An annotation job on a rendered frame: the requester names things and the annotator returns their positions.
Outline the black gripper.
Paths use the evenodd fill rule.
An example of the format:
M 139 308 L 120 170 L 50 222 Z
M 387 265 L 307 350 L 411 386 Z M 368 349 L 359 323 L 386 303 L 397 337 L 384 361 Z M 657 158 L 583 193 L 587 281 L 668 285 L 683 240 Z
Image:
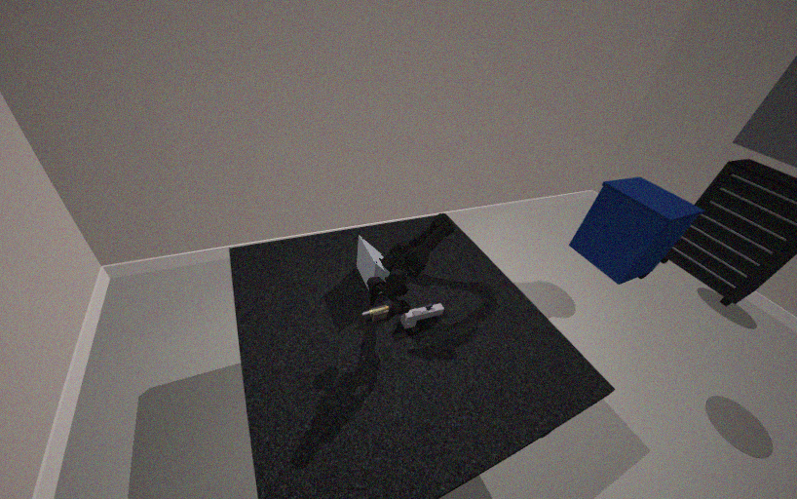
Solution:
M 410 310 L 410 305 L 407 302 L 404 300 L 398 300 L 396 298 L 396 296 L 399 295 L 399 290 L 391 290 L 387 286 L 387 279 L 388 277 L 385 278 L 386 283 L 380 277 L 371 277 L 367 280 L 370 306 L 375 303 L 376 298 L 381 291 L 393 302 L 392 308 L 390 308 L 388 312 L 386 322 L 388 322 L 394 315 L 405 314 Z

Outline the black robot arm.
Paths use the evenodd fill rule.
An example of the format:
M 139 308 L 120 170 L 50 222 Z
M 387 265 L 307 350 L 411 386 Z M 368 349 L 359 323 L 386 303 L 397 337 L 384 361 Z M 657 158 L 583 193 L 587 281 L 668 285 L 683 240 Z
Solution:
M 413 279 L 423 271 L 430 258 L 430 252 L 445 236 L 454 232 L 453 226 L 448 216 L 440 213 L 424 232 L 411 241 L 397 243 L 389 249 L 385 257 L 379 258 L 383 266 L 390 271 L 387 286 L 391 290 L 399 290 L 398 297 L 409 291 L 404 284 L 406 278 L 409 276 Z M 409 267 L 416 271 L 413 273 Z

